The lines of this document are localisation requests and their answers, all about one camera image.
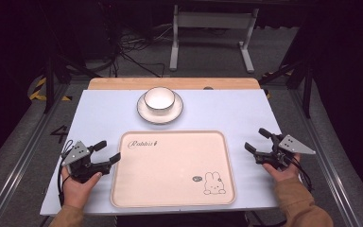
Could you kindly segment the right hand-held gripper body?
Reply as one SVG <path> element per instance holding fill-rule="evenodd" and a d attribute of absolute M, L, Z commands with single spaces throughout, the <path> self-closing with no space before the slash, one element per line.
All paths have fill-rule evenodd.
<path fill-rule="evenodd" d="M 263 136 L 273 143 L 271 152 L 254 152 L 257 164 L 270 164 L 275 169 L 288 167 L 296 153 L 315 155 L 316 152 L 291 135 L 276 135 L 274 133 L 263 133 Z"/>

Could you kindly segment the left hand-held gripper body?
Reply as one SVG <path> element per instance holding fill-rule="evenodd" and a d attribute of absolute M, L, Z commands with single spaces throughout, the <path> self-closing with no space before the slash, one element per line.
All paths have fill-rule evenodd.
<path fill-rule="evenodd" d="M 70 176 L 80 183 L 86 183 L 94 174 L 101 172 L 102 175 L 110 173 L 112 164 L 110 161 L 95 164 L 91 161 L 94 152 L 89 151 L 81 141 L 77 141 L 62 157 L 62 166 L 65 166 Z"/>

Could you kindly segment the person's right hand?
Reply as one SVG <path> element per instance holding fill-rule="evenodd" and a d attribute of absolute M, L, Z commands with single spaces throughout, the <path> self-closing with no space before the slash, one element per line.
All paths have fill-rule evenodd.
<path fill-rule="evenodd" d="M 287 179 L 299 178 L 300 171 L 293 163 L 283 170 L 277 170 L 270 164 L 262 164 L 262 167 L 277 183 Z"/>

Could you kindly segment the person's left hand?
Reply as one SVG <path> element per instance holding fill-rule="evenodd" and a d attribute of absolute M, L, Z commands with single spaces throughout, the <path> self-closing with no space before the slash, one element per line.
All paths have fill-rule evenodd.
<path fill-rule="evenodd" d="M 90 194 L 102 177 L 101 172 L 94 174 L 86 183 L 79 183 L 74 180 L 68 170 L 64 168 L 61 171 L 63 177 L 62 190 L 64 194 L 64 205 L 83 209 L 87 203 Z"/>

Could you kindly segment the white table cover board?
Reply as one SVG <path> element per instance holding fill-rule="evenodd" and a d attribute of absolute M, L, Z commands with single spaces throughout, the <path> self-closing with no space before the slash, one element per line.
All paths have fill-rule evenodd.
<path fill-rule="evenodd" d="M 235 200 L 225 205 L 119 208 L 112 204 L 116 164 L 93 188 L 84 211 L 88 215 L 137 215 L 179 212 L 215 212 L 268 209 L 277 206 L 272 177 L 256 164 L 245 143 L 269 152 L 272 143 L 259 134 L 280 129 L 265 93 L 260 90 L 180 90 L 181 115 L 166 124 L 152 124 L 137 112 L 142 90 L 86 90 L 82 93 L 68 133 L 68 140 L 93 146 L 106 140 L 107 146 L 92 156 L 106 162 L 119 151 L 122 135 L 130 131 L 219 131 L 226 140 L 233 173 Z"/>

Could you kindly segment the white plate with dark rim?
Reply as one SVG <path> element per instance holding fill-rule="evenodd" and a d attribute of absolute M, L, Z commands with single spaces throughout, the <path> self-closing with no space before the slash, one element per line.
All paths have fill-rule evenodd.
<path fill-rule="evenodd" d="M 144 101 L 144 96 L 145 95 L 141 95 L 138 99 L 137 112 L 147 122 L 150 122 L 152 124 L 170 123 L 171 121 L 177 119 L 182 113 L 183 101 L 178 94 L 175 94 L 174 105 L 165 114 L 157 114 L 150 110 Z"/>

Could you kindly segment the pink tray with rabbit print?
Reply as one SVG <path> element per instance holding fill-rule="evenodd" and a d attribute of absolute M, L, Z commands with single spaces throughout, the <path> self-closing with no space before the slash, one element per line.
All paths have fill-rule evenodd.
<path fill-rule="evenodd" d="M 112 184 L 119 208 L 225 205 L 233 173 L 219 131 L 130 131 L 119 143 Z"/>

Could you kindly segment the black tripod stand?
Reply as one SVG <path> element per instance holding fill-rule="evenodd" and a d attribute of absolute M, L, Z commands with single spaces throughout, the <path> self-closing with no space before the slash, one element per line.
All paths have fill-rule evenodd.
<path fill-rule="evenodd" d="M 310 117 L 310 97 L 312 91 L 313 70 L 311 60 L 304 59 L 295 61 L 291 64 L 282 66 L 273 73 L 265 73 L 260 79 L 259 84 L 265 85 L 287 73 L 291 73 L 289 79 L 285 82 L 287 89 L 297 90 L 303 83 L 302 110 L 307 118 Z"/>
<path fill-rule="evenodd" d="M 70 82 L 69 69 L 67 65 L 72 66 L 79 72 L 88 77 L 94 79 L 99 78 L 99 75 L 93 72 L 90 69 L 87 69 L 85 66 L 81 66 L 74 61 L 71 61 L 59 54 L 52 54 L 48 57 L 45 64 L 45 87 L 46 87 L 46 102 L 44 113 L 48 114 L 49 111 L 53 108 L 55 101 L 55 88 L 54 88 L 54 78 L 57 78 L 60 83 L 68 84 Z"/>

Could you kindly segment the light wooden table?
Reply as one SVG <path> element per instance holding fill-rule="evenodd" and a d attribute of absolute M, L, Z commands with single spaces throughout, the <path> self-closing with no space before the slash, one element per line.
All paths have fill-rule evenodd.
<path fill-rule="evenodd" d="M 95 78 L 89 90 L 148 90 L 153 87 L 172 90 L 257 90 L 259 82 L 251 78 Z"/>

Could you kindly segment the white bowl with dark rim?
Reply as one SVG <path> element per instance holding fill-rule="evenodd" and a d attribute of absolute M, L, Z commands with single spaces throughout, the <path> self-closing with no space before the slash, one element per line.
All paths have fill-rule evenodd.
<path fill-rule="evenodd" d="M 147 108 L 154 114 L 167 114 L 174 106 L 176 96 L 166 87 L 154 87 L 145 92 L 143 97 Z"/>

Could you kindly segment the grey metal stand frame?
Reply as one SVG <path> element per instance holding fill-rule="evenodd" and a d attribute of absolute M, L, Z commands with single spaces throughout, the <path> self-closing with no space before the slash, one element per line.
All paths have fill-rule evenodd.
<path fill-rule="evenodd" d="M 246 38 L 238 43 L 246 71 L 254 72 L 251 56 L 248 50 L 251 35 L 257 20 L 259 9 L 253 9 L 250 13 L 226 13 L 226 12 L 191 12 L 180 11 L 179 6 L 173 9 L 173 41 L 170 53 L 169 70 L 178 69 L 179 56 L 179 28 L 225 28 L 245 29 Z"/>

